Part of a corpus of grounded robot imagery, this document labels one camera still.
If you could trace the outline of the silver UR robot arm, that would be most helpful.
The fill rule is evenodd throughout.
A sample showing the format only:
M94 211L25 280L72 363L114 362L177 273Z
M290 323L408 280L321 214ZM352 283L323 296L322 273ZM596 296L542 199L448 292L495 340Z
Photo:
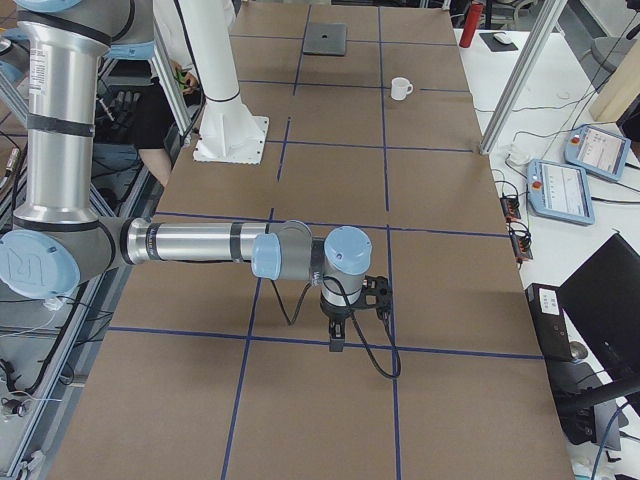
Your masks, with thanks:
M247 263L259 278L321 289L329 348L365 306L372 245L355 227L314 237L298 221L152 223L103 217L89 202L100 59L116 46L156 41L149 1L22 1L30 42L25 201L1 239L1 278L14 292L49 299L125 264Z

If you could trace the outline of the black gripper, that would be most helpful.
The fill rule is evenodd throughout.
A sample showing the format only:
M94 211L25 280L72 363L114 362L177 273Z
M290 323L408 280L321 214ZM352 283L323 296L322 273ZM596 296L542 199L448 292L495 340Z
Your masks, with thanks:
M321 296L320 308L329 321L329 351L342 352L345 344L344 322L357 310L357 307L337 306Z

